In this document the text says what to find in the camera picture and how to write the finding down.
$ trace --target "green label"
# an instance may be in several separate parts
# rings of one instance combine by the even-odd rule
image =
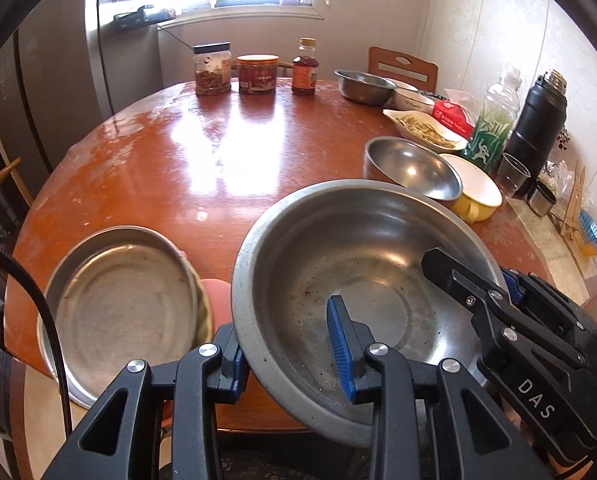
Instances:
[[[501,154],[511,124],[512,121],[505,114],[483,111],[473,129],[472,138],[463,150],[463,158],[489,173]]]

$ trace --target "red canister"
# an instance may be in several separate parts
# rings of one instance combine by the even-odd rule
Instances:
[[[251,54],[238,57],[238,90],[243,94],[266,94],[276,90],[278,56]]]

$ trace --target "metal bowl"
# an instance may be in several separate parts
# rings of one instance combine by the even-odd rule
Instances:
[[[334,73],[339,77],[342,96],[362,105],[383,106],[397,88],[390,80],[365,72],[335,70]]]
[[[474,232],[403,187],[335,180],[268,209],[246,236],[232,277],[238,337],[265,389],[309,428],[369,447],[372,408],[347,402],[331,354],[325,303],[332,294],[407,357],[438,364],[452,356],[475,374],[480,346],[469,312],[422,274],[421,258],[434,247],[506,290]]]
[[[463,192],[460,177],[443,158],[398,137],[376,137],[365,145],[363,177],[413,189],[445,207]]]
[[[192,267],[171,241],[144,227],[117,226],[80,242],[56,267],[45,297],[60,337],[69,396],[84,408],[129,361],[176,361],[192,349],[197,332]],[[37,335],[56,376],[40,319]]]

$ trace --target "sauce bottle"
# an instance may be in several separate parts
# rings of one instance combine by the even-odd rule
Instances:
[[[301,38],[298,57],[294,59],[292,75],[292,91],[296,95],[314,95],[316,92],[316,71],[318,61],[315,60],[316,40]]]

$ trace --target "black thermos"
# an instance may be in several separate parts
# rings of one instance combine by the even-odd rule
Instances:
[[[505,153],[520,160],[531,174],[518,189],[516,197],[525,195],[534,185],[565,125],[566,88],[563,76],[550,70],[538,77],[527,94],[525,106],[505,148]]]

